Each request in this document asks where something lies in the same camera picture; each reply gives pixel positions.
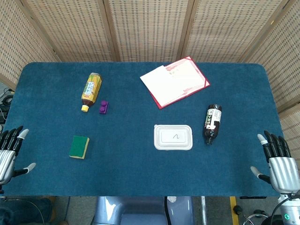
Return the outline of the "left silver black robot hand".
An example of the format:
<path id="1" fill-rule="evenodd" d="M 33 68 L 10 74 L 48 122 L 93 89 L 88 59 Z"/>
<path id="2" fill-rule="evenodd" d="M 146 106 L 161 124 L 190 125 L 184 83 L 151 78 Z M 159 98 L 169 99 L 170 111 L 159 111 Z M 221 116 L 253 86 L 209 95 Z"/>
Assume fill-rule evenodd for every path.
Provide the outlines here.
<path id="1" fill-rule="evenodd" d="M 0 189 L 9 183 L 11 178 L 28 174 L 36 166 L 36 163 L 31 163 L 23 169 L 15 170 L 15 160 L 28 132 L 28 129 L 20 126 L 0 134 Z"/>

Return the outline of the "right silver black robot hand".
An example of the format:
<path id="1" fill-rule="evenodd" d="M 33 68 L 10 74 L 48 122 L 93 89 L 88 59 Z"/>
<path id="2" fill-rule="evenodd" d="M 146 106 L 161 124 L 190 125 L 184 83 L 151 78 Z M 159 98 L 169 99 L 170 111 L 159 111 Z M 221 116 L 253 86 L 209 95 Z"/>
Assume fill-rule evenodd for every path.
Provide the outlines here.
<path id="1" fill-rule="evenodd" d="M 263 147 L 269 175 L 261 173 L 256 167 L 250 170 L 260 180 L 270 184 L 280 194 L 295 194 L 300 191 L 300 175 L 296 160 L 291 156 L 287 141 L 268 131 L 257 135 Z"/>

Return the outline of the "green yellow sponge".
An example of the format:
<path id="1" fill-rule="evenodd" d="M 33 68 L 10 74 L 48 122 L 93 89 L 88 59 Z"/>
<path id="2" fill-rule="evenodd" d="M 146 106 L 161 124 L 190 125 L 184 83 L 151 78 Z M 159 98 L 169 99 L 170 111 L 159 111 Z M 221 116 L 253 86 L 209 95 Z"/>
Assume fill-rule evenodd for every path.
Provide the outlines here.
<path id="1" fill-rule="evenodd" d="M 71 149 L 69 151 L 69 157 L 85 159 L 89 141 L 90 139 L 88 137 L 74 135 L 71 144 Z"/>

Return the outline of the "white plastic container lid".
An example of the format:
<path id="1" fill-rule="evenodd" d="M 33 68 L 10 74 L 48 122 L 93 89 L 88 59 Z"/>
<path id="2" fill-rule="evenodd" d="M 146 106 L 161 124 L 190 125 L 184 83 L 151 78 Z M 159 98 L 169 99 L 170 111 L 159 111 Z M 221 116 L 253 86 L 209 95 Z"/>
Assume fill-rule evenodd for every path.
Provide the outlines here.
<path id="1" fill-rule="evenodd" d="M 155 125 L 154 146 L 157 150 L 191 150 L 192 129 L 188 125 Z"/>

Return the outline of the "chrome chair base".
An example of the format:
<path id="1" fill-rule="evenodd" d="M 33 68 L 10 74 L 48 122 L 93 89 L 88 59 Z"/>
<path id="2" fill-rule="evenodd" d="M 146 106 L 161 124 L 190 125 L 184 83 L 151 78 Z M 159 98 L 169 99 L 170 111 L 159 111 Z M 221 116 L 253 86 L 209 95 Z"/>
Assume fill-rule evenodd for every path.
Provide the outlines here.
<path id="1" fill-rule="evenodd" d="M 254 212 L 251 215 L 247 216 L 247 215 L 243 214 L 243 217 L 245 219 L 243 222 L 243 225 L 255 225 L 253 222 L 253 219 L 265 220 L 266 218 L 269 217 L 269 214 L 263 210 L 254 210 Z"/>

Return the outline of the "dark tea bottle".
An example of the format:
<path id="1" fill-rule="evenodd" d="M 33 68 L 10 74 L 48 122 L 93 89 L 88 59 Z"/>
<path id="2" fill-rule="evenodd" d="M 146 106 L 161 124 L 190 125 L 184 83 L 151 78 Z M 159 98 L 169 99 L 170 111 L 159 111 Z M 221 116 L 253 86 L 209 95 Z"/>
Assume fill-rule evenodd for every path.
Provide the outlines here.
<path id="1" fill-rule="evenodd" d="M 213 140 L 217 137 L 220 121 L 222 115 L 222 106 L 213 104 L 209 105 L 206 119 L 204 123 L 204 137 L 206 139 L 206 144 L 211 145 Z"/>

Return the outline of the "grey metal table leg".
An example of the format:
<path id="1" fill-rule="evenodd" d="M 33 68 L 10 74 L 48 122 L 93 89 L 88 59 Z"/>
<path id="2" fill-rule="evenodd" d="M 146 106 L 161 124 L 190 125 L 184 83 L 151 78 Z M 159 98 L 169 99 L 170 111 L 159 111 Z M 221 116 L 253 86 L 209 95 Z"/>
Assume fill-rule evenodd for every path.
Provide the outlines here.
<path id="1" fill-rule="evenodd" d="M 202 215 L 202 225 L 207 225 L 205 196 L 201 196 L 201 215 Z"/>

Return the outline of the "yellow label tea bottle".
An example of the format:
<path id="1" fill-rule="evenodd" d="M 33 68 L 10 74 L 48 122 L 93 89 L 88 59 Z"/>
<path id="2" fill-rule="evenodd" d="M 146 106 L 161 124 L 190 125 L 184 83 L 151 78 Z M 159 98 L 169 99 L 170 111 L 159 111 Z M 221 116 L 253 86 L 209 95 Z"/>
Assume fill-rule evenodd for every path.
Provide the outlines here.
<path id="1" fill-rule="evenodd" d="M 89 108 L 95 103 L 102 84 L 102 77 L 98 73 L 91 73 L 85 84 L 82 93 L 82 108 L 83 112 L 87 112 Z"/>

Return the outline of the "red folder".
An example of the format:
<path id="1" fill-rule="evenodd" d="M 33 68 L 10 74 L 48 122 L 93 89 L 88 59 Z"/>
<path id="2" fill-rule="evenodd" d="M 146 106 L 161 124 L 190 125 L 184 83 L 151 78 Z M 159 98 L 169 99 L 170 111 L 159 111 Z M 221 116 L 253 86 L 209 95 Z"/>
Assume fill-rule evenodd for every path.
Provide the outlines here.
<path id="1" fill-rule="evenodd" d="M 210 86 L 208 79 L 189 56 L 164 67 L 169 78 L 164 91 L 166 98 L 156 100 L 150 93 L 159 109 Z"/>

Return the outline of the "blue carpet table cover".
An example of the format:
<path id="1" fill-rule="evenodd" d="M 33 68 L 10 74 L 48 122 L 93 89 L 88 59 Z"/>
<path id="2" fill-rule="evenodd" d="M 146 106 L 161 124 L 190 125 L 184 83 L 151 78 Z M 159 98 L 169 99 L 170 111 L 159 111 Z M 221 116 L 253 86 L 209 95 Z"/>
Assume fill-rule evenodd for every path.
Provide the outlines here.
<path id="1" fill-rule="evenodd" d="M 257 134 L 282 129 L 265 68 L 199 63 L 210 86 L 159 109 L 140 77 L 157 62 L 33 62 L 21 73 L 4 128 L 29 130 L 16 169 L 36 167 L 4 186 L 5 195 L 276 196 L 250 167 L 268 174 Z M 91 73 L 102 77 L 83 112 Z M 108 101 L 100 114 L 101 101 Z M 209 105 L 221 105 L 217 137 L 206 144 Z M 188 125 L 191 150 L 157 150 L 155 125 Z M 73 136 L 90 139 L 85 159 L 69 157 Z"/>

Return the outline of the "blue-grey robot torso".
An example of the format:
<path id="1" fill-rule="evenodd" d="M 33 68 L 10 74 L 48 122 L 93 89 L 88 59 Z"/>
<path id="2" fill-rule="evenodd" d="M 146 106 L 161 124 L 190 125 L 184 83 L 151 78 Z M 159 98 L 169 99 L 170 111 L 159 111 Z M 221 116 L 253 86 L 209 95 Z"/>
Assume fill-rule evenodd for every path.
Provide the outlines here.
<path id="1" fill-rule="evenodd" d="M 100 196 L 91 225 L 195 225 L 190 196 Z"/>

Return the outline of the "white paper sheet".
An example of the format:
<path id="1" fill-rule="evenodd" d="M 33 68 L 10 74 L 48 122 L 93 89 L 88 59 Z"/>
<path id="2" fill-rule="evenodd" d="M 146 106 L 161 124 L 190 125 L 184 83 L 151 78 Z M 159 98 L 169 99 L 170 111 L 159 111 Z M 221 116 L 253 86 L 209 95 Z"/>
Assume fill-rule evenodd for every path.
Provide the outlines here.
<path id="1" fill-rule="evenodd" d="M 159 66 L 145 75 L 142 75 L 140 79 L 156 100 L 164 100 L 166 98 L 164 91 L 169 78 L 168 71 L 164 66 Z"/>

